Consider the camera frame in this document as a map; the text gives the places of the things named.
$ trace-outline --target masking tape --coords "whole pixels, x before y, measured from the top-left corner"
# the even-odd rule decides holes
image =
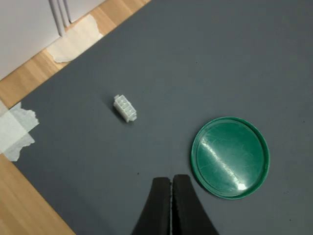
[[[28,132],[38,124],[35,112],[22,109],[20,102],[8,110],[0,100],[0,153],[17,161],[21,149],[35,142]]]
[[[102,37],[96,20],[88,14],[73,28],[70,28],[63,37],[48,46],[47,50],[55,62],[68,62],[82,54]]]

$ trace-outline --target cabinet door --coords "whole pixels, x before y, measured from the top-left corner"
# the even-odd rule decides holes
[[[64,0],[69,21],[74,22],[75,20],[82,17],[94,9],[97,5],[101,4],[105,0]]]
[[[2,0],[0,80],[59,37],[49,0]]]

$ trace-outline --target green lid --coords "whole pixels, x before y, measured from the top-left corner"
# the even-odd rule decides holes
[[[243,198],[257,190],[268,174],[268,146],[249,122],[220,117],[198,132],[191,165],[199,183],[212,194]]]

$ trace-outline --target gray mat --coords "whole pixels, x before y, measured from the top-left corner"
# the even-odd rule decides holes
[[[222,235],[313,230],[313,3],[154,0],[22,100],[40,124],[16,166],[77,234],[129,234],[152,179],[189,174]],[[124,94],[138,119],[113,109]],[[270,170],[241,200],[192,176],[199,129],[254,124]]]

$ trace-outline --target small white connector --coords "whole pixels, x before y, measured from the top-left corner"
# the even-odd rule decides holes
[[[136,110],[124,95],[116,95],[114,97],[113,106],[118,110],[126,122],[135,121],[137,119]]]

